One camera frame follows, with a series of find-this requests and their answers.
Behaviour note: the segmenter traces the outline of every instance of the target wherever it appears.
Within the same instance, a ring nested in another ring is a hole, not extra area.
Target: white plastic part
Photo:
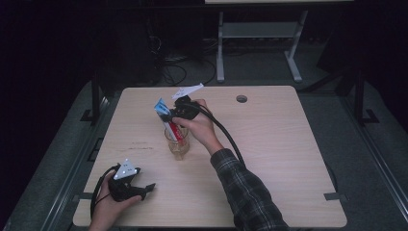
[[[192,87],[180,88],[173,96],[171,96],[171,98],[178,99],[180,97],[186,96],[202,88],[204,88],[203,84],[199,84],[199,85],[192,86]]]
[[[116,175],[114,176],[115,180],[122,179],[131,175],[135,175],[138,171],[129,162],[129,159],[126,159],[123,164],[120,166],[119,170],[117,171]]]

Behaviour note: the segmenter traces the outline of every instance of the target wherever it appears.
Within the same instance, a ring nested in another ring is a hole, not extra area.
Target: sleeve
[[[264,183],[229,149],[211,158],[239,230],[289,230]]]

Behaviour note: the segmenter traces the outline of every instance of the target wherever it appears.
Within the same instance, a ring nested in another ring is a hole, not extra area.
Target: light wood table
[[[117,225],[233,227],[232,212],[207,150],[193,136],[184,161],[175,161],[168,150],[165,127],[153,108],[160,97],[172,108],[171,95],[176,91],[123,91],[84,192],[92,193],[106,169],[128,158],[141,167],[133,185],[156,183],[156,188],[126,211]],[[239,103],[238,95],[245,95],[247,102]],[[191,98],[206,99],[289,226],[346,225],[340,201],[324,198],[335,190],[294,88],[205,87]],[[216,132],[232,149],[222,132],[217,128]],[[89,225],[89,205],[89,200],[80,200],[73,218],[76,225]]]

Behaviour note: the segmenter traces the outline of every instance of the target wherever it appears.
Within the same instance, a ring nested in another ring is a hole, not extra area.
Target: hand
[[[100,193],[96,199],[98,202],[93,211],[93,218],[89,226],[89,231],[108,230],[114,225],[115,221],[124,210],[136,204],[138,201],[141,201],[140,195],[133,196],[121,202],[114,201],[110,195],[108,187],[108,181],[114,174],[114,172],[107,174],[102,182]]]
[[[194,101],[207,108],[204,99],[197,99]],[[172,121],[189,129],[192,135],[207,148],[210,155],[213,155],[223,148],[216,136],[213,122],[202,113],[198,114],[193,120],[174,117]]]

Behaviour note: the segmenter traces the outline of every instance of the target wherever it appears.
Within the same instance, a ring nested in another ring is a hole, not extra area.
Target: floor
[[[282,52],[286,48],[282,43],[263,52],[247,49],[230,53],[224,58],[222,85],[290,85],[300,90],[328,75],[316,67],[324,44],[303,42],[295,55],[303,82],[295,83]],[[182,66],[187,76],[178,86],[209,80],[207,86],[220,85],[213,79],[215,54],[205,58],[206,62],[185,61],[168,66],[167,77],[170,74],[174,82],[181,80],[184,71],[179,66]],[[165,86],[169,82],[164,77],[155,87]],[[298,96],[321,155],[334,173],[333,183],[338,193],[344,195],[342,205],[348,224],[338,230],[408,230],[406,210],[404,216],[403,204],[398,203],[399,198],[405,204],[407,201],[404,192],[408,192],[408,135],[369,84],[365,85],[365,109],[372,109],[380,122],[365,127],[352,115],[353,91],[340,97],[334,93],[336,86],[334,81]],[[72,224],[72,217],[124,87],[132,86],[118,83],[110,89],[101,103],[101,117],[90,126],[90,122],[80,121],[83,112],[91,108],[90,83],[84,86],[4,230],[87,230]]]

